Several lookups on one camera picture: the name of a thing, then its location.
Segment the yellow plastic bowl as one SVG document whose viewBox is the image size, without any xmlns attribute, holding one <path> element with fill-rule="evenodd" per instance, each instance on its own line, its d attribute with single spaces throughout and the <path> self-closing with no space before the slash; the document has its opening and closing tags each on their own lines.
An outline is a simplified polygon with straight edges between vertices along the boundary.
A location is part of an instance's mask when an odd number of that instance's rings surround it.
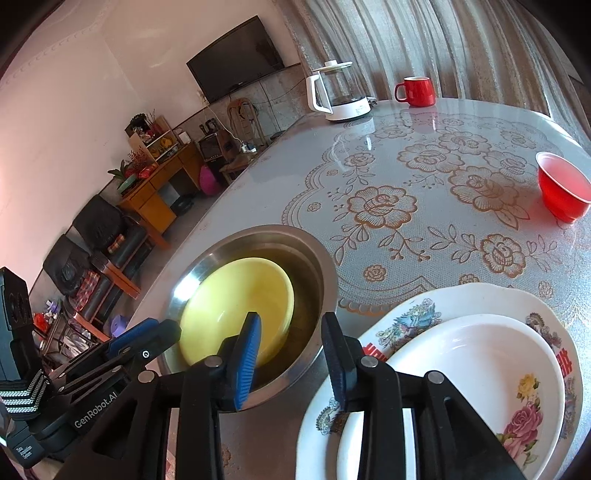
<svg viewBox="0 0 591 480">
<path fill-rule="evenodd" d="M 260 317 L 262 337 L 256 365 L 279 354 L 294 315 L 294 287 L 286 271 L 260 257 L 242 258 L 209 274 L 189 276 L 174 290 L 184 302 L 178 343 L 184 361 L 192 365 L 217 352 L 225 338 L 242 330 L 247 314 Z"/>
</svg>

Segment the stainless steel bowl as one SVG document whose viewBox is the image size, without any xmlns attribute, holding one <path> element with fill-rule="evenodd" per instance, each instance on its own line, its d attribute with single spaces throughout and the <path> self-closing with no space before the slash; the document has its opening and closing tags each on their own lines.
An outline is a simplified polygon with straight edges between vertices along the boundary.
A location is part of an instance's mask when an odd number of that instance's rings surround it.
<svg viewBox="0 0 591 480">
<path fill-rule="evenodd" d="M 179 321 L 189 300 L 188 288 L 219 267 L 247 257 L 273 261 L 294 287 L 294 314 L 280 352 L 254 373 L 246 409 L 262 405 L 296 384 L 322 352 L 321 319 L 334 312 L 339 293 L 332 256 L 317 238 L 291 226 L 262 225 L 238 231 L 201 253 L 179 277 L 165 317 Z"/>
</svg>

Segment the dragon double-happiness plate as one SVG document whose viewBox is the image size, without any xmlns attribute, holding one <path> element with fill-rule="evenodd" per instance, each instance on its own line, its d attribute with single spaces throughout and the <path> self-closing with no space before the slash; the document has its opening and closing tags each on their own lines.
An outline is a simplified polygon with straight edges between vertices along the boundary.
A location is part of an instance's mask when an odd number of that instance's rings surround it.
<svg viewBox="0 0 591 480">
<path fill-rule="evenodd" d="M 584 389 L 574 342 L 555 312 L 538 297 L 513 288 L 486 283 L 472 283 L 433 290 L 413 297 L 394 308 L 360 337 L 363 350 L 381 360 L 388 360 L 405 343 L 438 323 L 469 314 L 506 315 L 534 328 L 551 342 L 557 354 L 566 385 L 564 429 L 549 463 L 541 473 L 543 479 L 557 479 L 574 457 L 574 443 L 583 411 Z M 325 379 L 312 397 L 297 438 L 297 479 L 335 479 L 337 446 L 346 425 L 339 404 L 332 397 L 332 386 Z"/>
</svg>

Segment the white rose garden plate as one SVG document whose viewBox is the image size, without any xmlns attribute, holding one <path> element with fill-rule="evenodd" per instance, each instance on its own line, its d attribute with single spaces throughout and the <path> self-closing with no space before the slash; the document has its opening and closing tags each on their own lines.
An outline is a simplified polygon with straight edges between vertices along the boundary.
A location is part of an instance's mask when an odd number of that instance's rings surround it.
<svg viewBox="0 0 591 480">
<path fill-rule="evenodd" d="M 383 362 L 415 376 L 442 372 L 496 435 L 521 479 L 541 477 L 558 443 L 565 388 L 552 349 L 529 326 L 502 315 L 467 315 L 427 330 Z M 360 479 L 363 413 L 345 414 L 337 475 Z"/>
</svg>

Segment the red plastic bowl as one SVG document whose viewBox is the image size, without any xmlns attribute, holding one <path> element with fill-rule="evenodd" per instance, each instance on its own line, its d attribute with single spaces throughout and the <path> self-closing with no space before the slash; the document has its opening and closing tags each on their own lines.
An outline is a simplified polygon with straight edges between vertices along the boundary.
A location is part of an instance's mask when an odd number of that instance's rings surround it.
<svg viewBox="0 0 591 480">
<path fill-rule="evenodd" d="M 590 209 L 590 180 L 574 164 L 550 152 L 538 152 L 538 183 L 546 208 L 568 224 Z"/>
</svg>

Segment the purple floral rim plate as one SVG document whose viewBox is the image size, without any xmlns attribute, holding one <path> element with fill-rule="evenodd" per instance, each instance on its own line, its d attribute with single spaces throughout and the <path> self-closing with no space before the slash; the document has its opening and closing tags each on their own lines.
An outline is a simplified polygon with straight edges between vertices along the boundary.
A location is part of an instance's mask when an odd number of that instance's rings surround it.
<svg viewBox="0 0 591 480">
<path fill-rule="evenodd" d="M 294 477 L 293 477 L 293 479 L 297 479 L 297 450 L 298 450 L 298 434 L 295 434 L 295 437 L 294 437 Z"/>
</svg>

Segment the orange wooden cabinet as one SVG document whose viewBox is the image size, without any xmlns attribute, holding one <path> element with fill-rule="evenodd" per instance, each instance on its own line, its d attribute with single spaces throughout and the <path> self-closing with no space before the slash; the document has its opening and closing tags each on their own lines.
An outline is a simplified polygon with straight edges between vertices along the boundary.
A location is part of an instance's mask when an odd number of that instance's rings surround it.
<svg viewBox="0 0 591 480">
<path fill-rule="evenodd" d="M 143 226 L 151 242 L 161 249 L 169 247 L 162 234 L 176 220 L 177 215 L 168 206 L 160 190 L 170 185 L 188 184 L 188 193 L 197 193 L 200 187 L 200 169 L 204 166 L 204 157 L 194 143 L 184 145 L 150 174 L 141 180 L 130 193 L 124 195 L 117 207 L 132 215 Z"/>
</svg>

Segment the floral lace tablecloth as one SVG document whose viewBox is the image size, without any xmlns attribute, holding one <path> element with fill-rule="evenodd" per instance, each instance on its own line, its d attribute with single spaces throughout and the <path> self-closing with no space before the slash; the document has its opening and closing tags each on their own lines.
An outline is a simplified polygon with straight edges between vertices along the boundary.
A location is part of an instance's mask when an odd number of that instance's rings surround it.
<svg viewBox="0 0 591 480">
<path fill-rule="evenodd" d="M 590 224 L 555 219 L 537 153 L 588 155 L 539 116 L 388 112 L 288 140 L 300 190 L 281 220 L 325 245 L 339 306 L 380 315 L 414 295 L 491 283 L 537 295 L 566 324 L 590 313 Z"/>
</svg>

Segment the pink bag on floor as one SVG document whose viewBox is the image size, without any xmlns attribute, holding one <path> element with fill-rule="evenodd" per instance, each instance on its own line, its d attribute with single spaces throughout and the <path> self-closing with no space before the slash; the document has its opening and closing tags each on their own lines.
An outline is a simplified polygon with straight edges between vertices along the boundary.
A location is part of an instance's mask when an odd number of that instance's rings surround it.
<svg viewBox="0 0 591 480">
<path fill-rule="evenodd" d="M 199 172 L 199 185 L 206 196 L 216 196 L 223 190 L 221 184 L 217 181 L 211 169 L 202 165 Z"/>
</svg>

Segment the wooden shelf with items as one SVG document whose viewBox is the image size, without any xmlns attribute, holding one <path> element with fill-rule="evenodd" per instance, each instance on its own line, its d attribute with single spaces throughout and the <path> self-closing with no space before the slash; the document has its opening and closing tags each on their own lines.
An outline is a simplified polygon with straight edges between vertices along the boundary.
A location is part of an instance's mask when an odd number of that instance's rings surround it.
<svg viewBox="0 0 591 480">
<path fill-rule="evenodd" d="M 149 161 L 163 163 L 179 150 L 177 136 L 161 115 L 136 114 L 125 132 L 131 150 Z"/>
</svg>

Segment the small old television set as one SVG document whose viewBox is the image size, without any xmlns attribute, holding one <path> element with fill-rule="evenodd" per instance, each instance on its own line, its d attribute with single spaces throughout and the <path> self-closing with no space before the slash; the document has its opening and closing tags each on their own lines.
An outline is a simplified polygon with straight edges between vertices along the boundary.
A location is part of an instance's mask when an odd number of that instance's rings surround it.
<svg viewBox="0 0 591 480">
<path fill-rule="evenodd" d="M 235 158 L 233 148 L 235 143 L 231 135 L 225 130 L 217 130 L 204 136 L 197 142 L 200 153 L 205 161 L 222 158 L 226 163 Z"/>
</svg>

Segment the wooden chair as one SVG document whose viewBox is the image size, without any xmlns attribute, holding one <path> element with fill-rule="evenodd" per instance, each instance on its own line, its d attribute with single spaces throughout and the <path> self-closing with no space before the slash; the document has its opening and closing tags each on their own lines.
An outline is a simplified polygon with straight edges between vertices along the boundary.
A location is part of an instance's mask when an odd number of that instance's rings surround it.
<svg viewBox="0 0 591 480">
<path fill-rule="evenodd" d="M 270 146 L 259 122 L 256 107 L 246 98 L 231 101 L 226 109 L 229 131 L 235 137 L 238 153 L 221 168 L 226 182 L 231 184 L 254 160 Z"/>
</svg>

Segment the white glass electric kettle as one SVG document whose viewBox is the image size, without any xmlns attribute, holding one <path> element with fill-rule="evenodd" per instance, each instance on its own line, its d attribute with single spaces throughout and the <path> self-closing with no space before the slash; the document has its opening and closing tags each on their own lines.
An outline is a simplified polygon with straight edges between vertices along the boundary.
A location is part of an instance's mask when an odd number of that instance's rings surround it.
<svg viewBox="0 0 591 480">
<path fill-rule="evenodd" d="M 330 122 L 343 122 L 370 113 L 370 100 L 356 85 L 353 62 L 329 60 L 305 78 L 308 107 Z"/>
</svg>

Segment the red ceramic mug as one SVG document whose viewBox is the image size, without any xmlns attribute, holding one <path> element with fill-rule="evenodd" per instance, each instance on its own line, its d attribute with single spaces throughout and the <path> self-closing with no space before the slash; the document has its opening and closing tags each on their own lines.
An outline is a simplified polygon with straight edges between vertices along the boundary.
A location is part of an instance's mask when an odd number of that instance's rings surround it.
<svg viewBox="0 0 591 480">
<path fill-rule="evenodd" d="M 436 93 L 429 77 L 406 77 L 394 88 L 394 98 L 412 107 L 431 107 L 436 104 Z"/>
</svg>

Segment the beige lace curtain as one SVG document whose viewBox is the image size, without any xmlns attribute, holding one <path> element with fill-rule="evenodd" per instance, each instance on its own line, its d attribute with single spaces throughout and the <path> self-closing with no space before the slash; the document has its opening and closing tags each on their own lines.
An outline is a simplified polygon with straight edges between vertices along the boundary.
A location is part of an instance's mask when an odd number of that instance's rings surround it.
<svg viewBox="0 0 591 480">
<path fill-rule="evenodd" d="M 394 95 L 427 76 L 441 97 L 548 115 L 584 149 L 590 120 L 574 81 L 583 75 L 516 1 L 280 1 L 301 62 L 353 62 L 363 93 Z"/>
</svg>

